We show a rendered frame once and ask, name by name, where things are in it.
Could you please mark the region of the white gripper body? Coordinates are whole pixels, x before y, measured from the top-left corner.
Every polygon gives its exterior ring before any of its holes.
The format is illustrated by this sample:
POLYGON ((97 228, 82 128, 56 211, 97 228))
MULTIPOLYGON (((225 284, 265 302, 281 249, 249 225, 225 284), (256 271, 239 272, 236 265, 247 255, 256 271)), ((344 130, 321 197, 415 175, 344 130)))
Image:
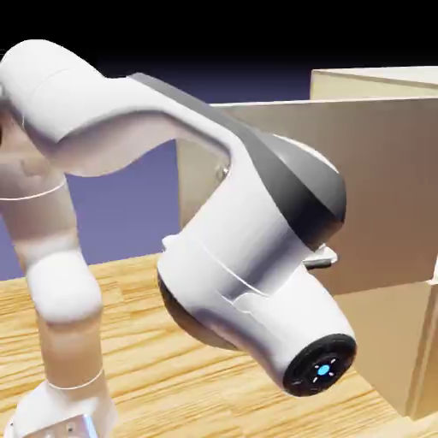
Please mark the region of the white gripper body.
POLYGON ((321 245, 303 261, 307 269, 326 269, 337 263, 338 255, 326 244, 321 245))

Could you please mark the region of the light wood cabinet door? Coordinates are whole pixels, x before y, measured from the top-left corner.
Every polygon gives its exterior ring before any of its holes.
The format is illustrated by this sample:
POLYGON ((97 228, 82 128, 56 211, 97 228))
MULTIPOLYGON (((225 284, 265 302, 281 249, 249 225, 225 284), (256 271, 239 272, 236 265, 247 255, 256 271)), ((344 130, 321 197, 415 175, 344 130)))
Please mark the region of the light wood cabinet door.
MULTIPOLYGON (((220 111, 328 159, 346 183, 338 261, 319 277, 344 294, 428 280, 438 254, 438 98, 222 105, 220 111)), ((199 238, 245 281, 274 285, 305 255, 246 164, 198 135, 176 140, 180 221, 227 194, 199 238)))

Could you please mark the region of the light wood cabinet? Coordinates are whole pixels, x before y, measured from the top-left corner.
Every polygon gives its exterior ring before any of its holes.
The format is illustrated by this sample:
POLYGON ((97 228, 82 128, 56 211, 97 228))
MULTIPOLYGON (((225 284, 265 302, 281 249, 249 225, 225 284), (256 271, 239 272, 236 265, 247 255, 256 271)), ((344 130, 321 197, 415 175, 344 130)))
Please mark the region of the light wood cabinet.
POLYGON ((400 414, 438 411, 438 66, 311 75, 316 139, 346 178, 327 275, 358 336, 358 372, 400 414))

